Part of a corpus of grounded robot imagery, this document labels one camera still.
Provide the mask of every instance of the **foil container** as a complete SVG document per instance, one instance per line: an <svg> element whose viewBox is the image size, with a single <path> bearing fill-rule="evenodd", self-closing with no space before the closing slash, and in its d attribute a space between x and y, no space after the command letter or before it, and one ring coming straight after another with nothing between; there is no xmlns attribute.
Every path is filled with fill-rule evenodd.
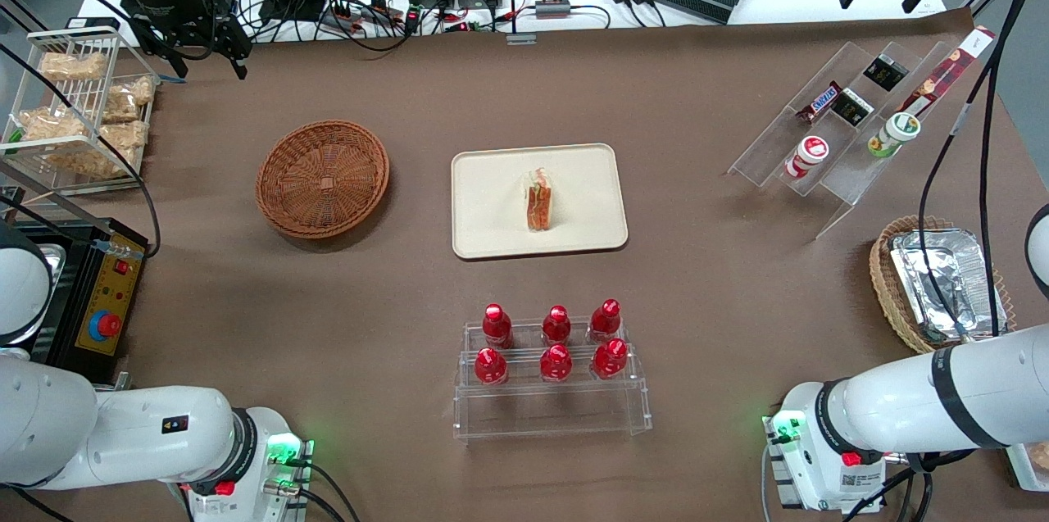
<svg viewBox="0 0 1049 522"><path fill-rule="evenodd" d="M926 230L925 249L932 273L922 258L918 231L889 238L889 249L915 321L929 342L943 344L963 338L991 336L983 248L973 234L963 230ZM949 312L940 303L933 280L939 284ZM1006 332L1006 313L998 291L994 291L994 304L1000 330Z"/></svg>

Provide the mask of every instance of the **brown tablecloth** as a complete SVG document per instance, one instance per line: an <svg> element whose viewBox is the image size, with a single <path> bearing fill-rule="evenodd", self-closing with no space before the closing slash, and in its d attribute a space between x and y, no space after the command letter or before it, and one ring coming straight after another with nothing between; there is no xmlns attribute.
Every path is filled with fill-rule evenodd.
<svg viewBox="0 0 1049 522"><path fill-rule="evenodd" d="M234 405L281 411L317 440L318 463L368 522L759 520L759 417L772 403L798 383L909 353L881 316L868 251L885 223L916 211L977 73L816 242L835 209L826 198L759 193L724 172L845 40L871 52L889 40L925 52L970 27L967 14L945 14L554 32L535 47L474 34L409 40L373 62L348 43L284 44L256 48L243 82L217 57L194 63L188 85L164 86L153 116L144 174L164 249L147 264L129 325L135 384L214 387ZM956 142L929 203L971 231L982 110ZM294 245L255 208L255 174L279 137L320 118L374 131L392 159L392 182L381 215L351 238ZM1046 190L1001 108L994 127L994 260L1020 323L1039 324L1049 304L1027 274L1023 235ZM624 248L454 256L455 153L596 140L618 157L630 231ZM112 194L92 208L149 235L140 194ZM529 318L554 304L585 312L608 297L622 302L641 351L651 432L469 448L452 438L465 321L493 301ZM936 487L929 522L1045 520L1049 507L1049 497L1008 486L997 454L941 470ZM158 483L40 497L78 522L184 518ZM776 503L772 510L775 520L837 519ZM43 519L7 493L0 513Z"/></svg>

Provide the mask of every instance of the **wire rack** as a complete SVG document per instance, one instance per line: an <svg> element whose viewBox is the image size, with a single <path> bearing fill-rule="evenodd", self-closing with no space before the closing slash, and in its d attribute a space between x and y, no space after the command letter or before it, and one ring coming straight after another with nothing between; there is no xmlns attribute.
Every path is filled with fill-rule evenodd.
<svg viewBox="0 0 1049 522"><path fill-rule="evenodd" d="M74 134L68 137L39 138L38 140L22 140L26 127L22 126L19 119L19 112L30 110L30 108L47 107L50 114L62 114L65 105L53 93L45 93L39 103L29 101L27 103L27 92L29 86L37 79L28 71L22 73L22 81L19 83L18 92L15 95L15 103L12 111L7 114L7 123L4 127L3 142L0 144L0 155L4 164L10 164L19 171L25 172L37 179L37 181L48 186L50 190L63 196L70 194L100 193L105 190L128 189L134 187L134 178L124 174L116 178L98 178L92 175L79 174L79 172L66 170L52 164L50 156L56 153L67 155L67 153L97 152L98 155L108 159L115 167L123 167L105 145L99 140L99 130L103 124L103 115L106 110L109 88L122 83L133 83L140 78L149 77L153 89L159 85L159 77L146 63L138 52L120 36L113 28L95 26L94 28L65 28L61 30L49 30L42 32L30 32L26 36L31 49L27 62L30 66L40 69L44 55L47 52L60 52L60 55L71 55L79 59L86 59L91 56L101 56L105 59L105 70L100 77L90 79L70 79L70 81L53 82L56 88L67 97L73 105L76 111L84 119L87 134ZM116 56L121 47L128 47L128 52L134 56L137 63L142 65L142 70L137 73L122 74L115 77ZM138 119L149 126L149 118L153 112L153 102L143 105L138 110ZM142 167L142 157L145 145L134 150L131 167L135 172Z"/></svg>

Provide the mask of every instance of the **wicker basket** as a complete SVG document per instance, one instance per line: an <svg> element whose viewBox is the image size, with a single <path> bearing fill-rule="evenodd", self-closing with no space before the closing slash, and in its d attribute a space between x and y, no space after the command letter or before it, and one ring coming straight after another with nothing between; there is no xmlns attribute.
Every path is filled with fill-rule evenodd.
<svg viewBox="0 0 1049 522"><path fill-rule="evenodd" d="M322 239L349 231L382 200L389 157L350 122L315 122L281 138L259 168L255 201L281 234Z"/></svg>
<svg viewBox="0 0 1049 522"><path fill-rule="evenodd" d="M896 265L893 264L893 258L889 256L889 238L896 234L902 234L904 231L915 231L917 227L918 216L903 216L889 223L881 235L878 235L877 241L871 248L871 282L874 283L874 291L878 295L881 310L896 331L896 335L899 335L903 343L907 344L914 351L924 354L926 351L938 349L938 347L955 346L959 343L934 344L921 335L914 313L911 312L911 302L907 301L906 293L903 291L903 284L900 283L899 276L896 275ZM925 216L925 227L929 231L947 230L947 227L954 227L954 223L937 219L934 216ZM994 270L994 287L998 288L998 295L1002 298L1005 320L1011 330L1015 328L1016 316L1012 311L1012 302L998 270Z"/></svg>

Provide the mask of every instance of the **acrylic stand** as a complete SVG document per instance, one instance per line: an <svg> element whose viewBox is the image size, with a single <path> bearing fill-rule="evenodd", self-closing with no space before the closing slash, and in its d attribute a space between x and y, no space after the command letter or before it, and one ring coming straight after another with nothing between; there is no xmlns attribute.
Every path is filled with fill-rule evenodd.
<svg viewBox="0 0 1049 522"><path fill-rule="evenodd" d="M479 321L463 332L455 377L455 438L560 436L593 432L626 432L630 436L651 430L648 387L641 358L630 344L625 325L617 335L627 343L628 362L615 377L601 380L590 373L597 349L586 340L588 316L571 318L569 351L573 368L566 380L544 383L539 357L547 349L542 321L515 321L514 347L500 350L509 366L509 380L483 385L473 373L477 351L486 347Z"/></svg>
<svg viewBox="0 0 1049 522"><path fill-rule="evenodd" d="M841 204L816 235L819 238L859 203L866 190L893 159L893 156L871 155L866 149L870 138L876 135L880 127L884 126L885 118L899 110L906 96L925 81L934 67L950 55L951 50L954 47L949 47L947 43L937 43L922 58L899 44L889 43L881 55L909 69L909 73L890 92L863 74L877 56L870 55L854 43L844 44L823 69L787 103L783 112L762 131L750 148L735 159L729 168L729 174L743 175L758 189L764 189L772 178L779 178L801 197L809 196L817 186L822 186ZM812 126L795 115L823 93L832 81L842 88L852 89L874 108L858 126L852 126L836 112L829 110L823 111ZM933 107L919 115L919 118L928 114ZM827 140L830 148L827 159L812 168L805 178L785 175L784 165L787 159L794 155L799 142L812 134Z"/></svg>

